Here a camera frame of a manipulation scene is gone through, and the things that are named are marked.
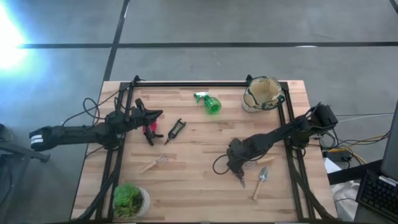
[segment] green spray bottle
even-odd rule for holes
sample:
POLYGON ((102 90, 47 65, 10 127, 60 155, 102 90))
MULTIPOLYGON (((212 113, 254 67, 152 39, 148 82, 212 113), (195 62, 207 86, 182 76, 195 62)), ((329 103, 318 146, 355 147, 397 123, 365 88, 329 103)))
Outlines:
POLYGON ((199 92, 193 94, 197 98, 197 103, 200 98, 205 100, 205 108, 209 114, 217 114, 221 110, 221 103, 215 97, 208 96, 208 92, 199 92))

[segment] succulent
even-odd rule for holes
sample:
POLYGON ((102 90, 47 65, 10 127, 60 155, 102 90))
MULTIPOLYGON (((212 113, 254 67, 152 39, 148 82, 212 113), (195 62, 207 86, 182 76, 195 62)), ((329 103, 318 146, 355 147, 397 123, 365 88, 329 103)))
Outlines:
POLYGON ((120 217, 133 217, 141 208, 142 195, 137 187, 125 183, 114 191, 115 212, 120 217))

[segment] computer monitor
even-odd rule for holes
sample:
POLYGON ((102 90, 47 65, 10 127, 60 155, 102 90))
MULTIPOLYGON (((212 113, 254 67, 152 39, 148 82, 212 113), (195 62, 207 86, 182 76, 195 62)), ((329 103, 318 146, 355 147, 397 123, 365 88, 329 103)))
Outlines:
POLYGON ((391 123, 390 134, 387 140, 386 151, 381 163, 383 175, 398 180, 398 102, 391 123))

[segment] wooden handle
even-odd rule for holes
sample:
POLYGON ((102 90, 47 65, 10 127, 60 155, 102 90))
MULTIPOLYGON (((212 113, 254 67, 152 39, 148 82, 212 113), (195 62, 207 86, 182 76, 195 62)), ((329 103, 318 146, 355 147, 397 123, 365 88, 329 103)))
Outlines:
POLYGON ((253 200, 257 200, 257 195, 260 192, 261 184, 262 184, 262 181, 260 180, 259 183, 257 184, 256 191, 254 192, 253 200))
POLYGON ((260 159, 260 160, 257 161, 257 165, 273 161, 274 159, 275 159, 274 156, 271 156, 271 157, 268 157, 268 158, 265 158, 265 159, 260 159))
POLYGON ((154 167, 156 165, 156 161, 151 162, 150 164, 148 164, 148 166, 145 166, 139 173, 143 174, 145 172, 147 172, 150 168, 154 167))

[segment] potted plant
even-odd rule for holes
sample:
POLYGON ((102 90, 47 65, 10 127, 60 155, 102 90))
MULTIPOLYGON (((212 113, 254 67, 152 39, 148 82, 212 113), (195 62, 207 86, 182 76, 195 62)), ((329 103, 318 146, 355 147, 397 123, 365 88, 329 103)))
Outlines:
POLYGON ((142 217, 149 209, 149 194, 143 188, 125 183, 116 187, 113 195, 114 212, 120 218, 142 217))

